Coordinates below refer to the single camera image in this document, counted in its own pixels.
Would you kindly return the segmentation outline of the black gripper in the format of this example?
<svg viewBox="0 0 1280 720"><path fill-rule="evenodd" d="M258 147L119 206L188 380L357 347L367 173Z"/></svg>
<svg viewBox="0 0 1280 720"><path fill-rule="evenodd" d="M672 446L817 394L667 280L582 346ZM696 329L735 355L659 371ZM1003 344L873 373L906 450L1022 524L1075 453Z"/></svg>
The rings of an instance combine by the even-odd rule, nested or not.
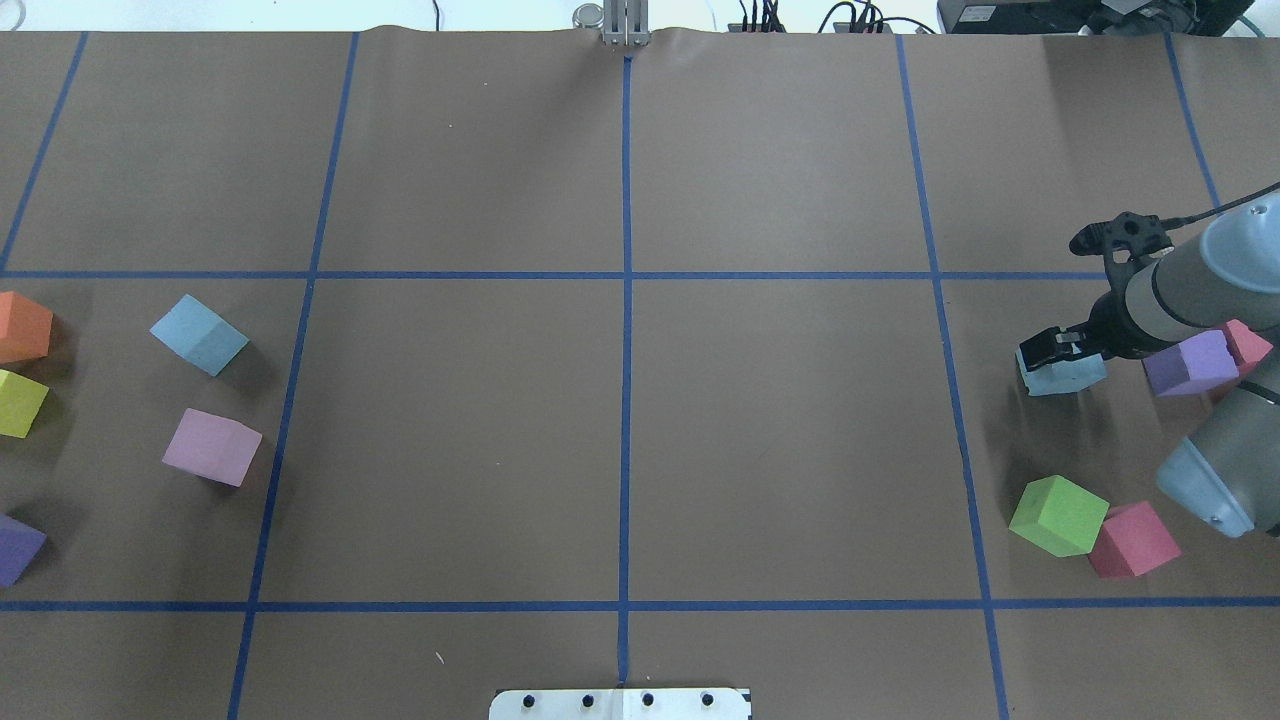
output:
<svg viewBox="0 0 1280 720"><path fill-rule="evenodd" d="M1151 355L1151 336L1135 324L1124 297L1112 290L1094 301L1083 323L1066 329L1046 328L1018 346L1024 368L1071 361L1078 351L1082 356L1098 355L1103 360L1140 360Z"/></svg>

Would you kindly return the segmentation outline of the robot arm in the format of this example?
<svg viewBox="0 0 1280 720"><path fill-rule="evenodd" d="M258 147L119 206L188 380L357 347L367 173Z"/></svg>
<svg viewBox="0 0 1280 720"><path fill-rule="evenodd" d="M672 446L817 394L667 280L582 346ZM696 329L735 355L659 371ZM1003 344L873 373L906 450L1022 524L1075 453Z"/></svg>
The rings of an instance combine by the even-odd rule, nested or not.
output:
<svg viewBox="0 0 1280 720"><path fill-rule="evenodd" d="M1239 322L1277 345L1277 187L1196 217L1125 211L1070 240L1108 282L1080 324L1052 325L1016 351L1025 375L1088 357L1152 359ZM1219 533L1277 536L1277 350L1242 374L1156 474L1158 488Z"/></svg>

